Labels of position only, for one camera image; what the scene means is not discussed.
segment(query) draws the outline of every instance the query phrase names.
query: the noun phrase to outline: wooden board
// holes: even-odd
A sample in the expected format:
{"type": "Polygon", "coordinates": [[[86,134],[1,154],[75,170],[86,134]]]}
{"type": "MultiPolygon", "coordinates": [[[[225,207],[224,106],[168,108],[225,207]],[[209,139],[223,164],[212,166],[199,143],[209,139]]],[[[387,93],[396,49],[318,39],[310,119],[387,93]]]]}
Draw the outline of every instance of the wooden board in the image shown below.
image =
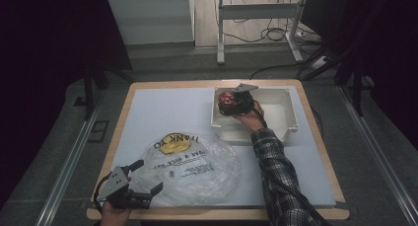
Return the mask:
{"type": "MultiPolygon", "coordinates": [[[[335,177],[335,173],[332,169],[329,157],[326,153],[323,141],[320,138],[319,130],[316,126],[314,116],[310,109],[308,99],[303,90],[302,84],[297,80],[225,80],[225,81],[187,81],[187,82],[150,82],[150,83],[135,83],[131,86],[127,95],[125,104],[123,106],[121,115],[119,117],[116,130],[110,142],[110,146],[107,155],[104,160],[101,174],[98,181],[105,176],[110,170],[113,162],[118,143],[120,141],[123,126],[128,116],[131,102],[134,97],[135,91],[138,89],[167,89],[167,88],[211,88],[211,87],[236,87],[239,83],[244,82],[246,84],[257,86],[295,86],[298,90],[299,97],[301,99],[304,111],[306,113],[309,125],[311,127],[313,138],[316,144],[317,151],[320,155],[325,171],[329,178],[332,190],[334,192],[335,200],[338,202],[345,202],[339,183],[335,177]]],[[[326,208],[319,209],[319,213],[326,219],[346,219],[349,216],[348,209],[343,208],[326,208]]],[[[94,209],[88,209],[87,215],[89,218],[100,218],[99,213],[94,209]]],[[[134,210],[131,214],[133,219],[154,219],[154,220],[267,220],[267,215],[264,209],[217,209],[214,207],[199,207],[199,208],[152,208],[148,210],[134,210]]]]}

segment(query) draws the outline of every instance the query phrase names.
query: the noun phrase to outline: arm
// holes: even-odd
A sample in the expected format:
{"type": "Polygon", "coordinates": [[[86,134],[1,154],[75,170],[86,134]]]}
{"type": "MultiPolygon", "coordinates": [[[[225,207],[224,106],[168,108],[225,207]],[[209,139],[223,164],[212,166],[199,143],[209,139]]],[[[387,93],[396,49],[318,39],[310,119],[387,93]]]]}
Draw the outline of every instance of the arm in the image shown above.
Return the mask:
{"type": "Polygon", "coordinates": [[[303,205],[277,182],[299,192],[299,182],[292,163],[285,157],[282,142],[274,131],[264,128],[254,113],[234,116],[251,131],[251,141],[261,168],[265,205],[272,225],[319,225],[303,205]]]}

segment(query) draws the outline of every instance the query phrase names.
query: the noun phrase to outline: hand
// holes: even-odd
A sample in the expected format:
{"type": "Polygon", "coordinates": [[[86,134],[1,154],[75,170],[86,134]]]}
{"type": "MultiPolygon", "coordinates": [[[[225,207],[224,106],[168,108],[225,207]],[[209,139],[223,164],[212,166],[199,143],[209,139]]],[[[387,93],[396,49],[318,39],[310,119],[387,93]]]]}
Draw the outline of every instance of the hand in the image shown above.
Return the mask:
{"type": "MultiPolygon", "coordinates": [[[[261,113],[261,115],[264,115],[264,110],[262,109],[260,103],[258,101],[254,102],[255,109],[258,110],[261,113]]],[[[252,131],[256,131],[264,127],[260,118],[254,111],[251,111],[246,114],[233,115],[233,118],[239,120],[244,126],[248,127],[252,131]]]]}
{"type": "Polygon", "coordinates": [[[102,208],[101,226],[125,226],[132,209],[113,208],[108,201],[104,202],[102,208]]]}

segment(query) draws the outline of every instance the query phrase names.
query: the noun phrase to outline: white container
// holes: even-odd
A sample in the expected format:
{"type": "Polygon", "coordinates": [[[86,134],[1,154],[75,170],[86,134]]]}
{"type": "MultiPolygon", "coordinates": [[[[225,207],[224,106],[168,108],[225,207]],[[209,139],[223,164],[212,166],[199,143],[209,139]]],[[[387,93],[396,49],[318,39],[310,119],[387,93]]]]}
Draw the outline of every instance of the white container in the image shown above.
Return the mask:
{"type": "MultiPolygon", "coordinates": [[[[215,88],[212,105],[212,129],[223,140],[232,144],[250,144],[250,130],[246,129],[238,120],[219,113],[218,96],[232,88],[215,88]]],[[[295,109],[289,89],[259,88],[249,91],[252,97],[259,101],[264,109],[264,119],[276,136],[285,142],[290,131],[298,130],[295,109]]]]}

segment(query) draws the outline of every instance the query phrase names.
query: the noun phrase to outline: metal rail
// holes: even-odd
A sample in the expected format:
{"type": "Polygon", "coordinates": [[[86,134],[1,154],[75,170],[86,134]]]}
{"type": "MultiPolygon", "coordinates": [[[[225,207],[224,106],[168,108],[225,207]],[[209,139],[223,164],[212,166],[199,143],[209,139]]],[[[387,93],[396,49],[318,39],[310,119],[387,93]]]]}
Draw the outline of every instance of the metal rail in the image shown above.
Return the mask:
{"type": "Polygon", "coordinates": [[[54,186],[52,187],[52,190],[46,200],[46,203],[43,206],[42,211],[40,212],[39,218],[37,219],[35,224],[36,226],[51,225],[52,220],[55,217],[56,211],[59,207],[59,204],[62,200],[62,197],[64,196],[64,193],[67,190],[68,184],[83,152],[89,133],[92,130],[93,124],[99,113],[99,109],[101,107],[101,103],[104,96],[105,91],[98,90],[95,100],[96,105],[93,110],[93,113],[84,122],[83,127],[79,135],[77,136],[77,139],[73,147],[71,148],[71,151],[68,154],[67,159],[61,169],[61,172],[58,178],[56,179],[54,186]]]}
{"type": "Polygon", "coordinates": [[[390,162],[384,155],[379,142],[370,131],[366,121],[361,116],[358,116],[357,112],[354,110],[351,102],[351,97],[348,94],[346,88],[337,86],[337,89],[340,92],[350,115],[353,117],[355,124],[359,128],[363,138],[366,140],[370,153],[372,154],[379,169],[381,170],[381,173],[401,210],[405,214],[409,225],[418,225],[418,211],[414,200],[410,196],[401,180],[397,177],[396,172],[393,170],[390,162]]]}

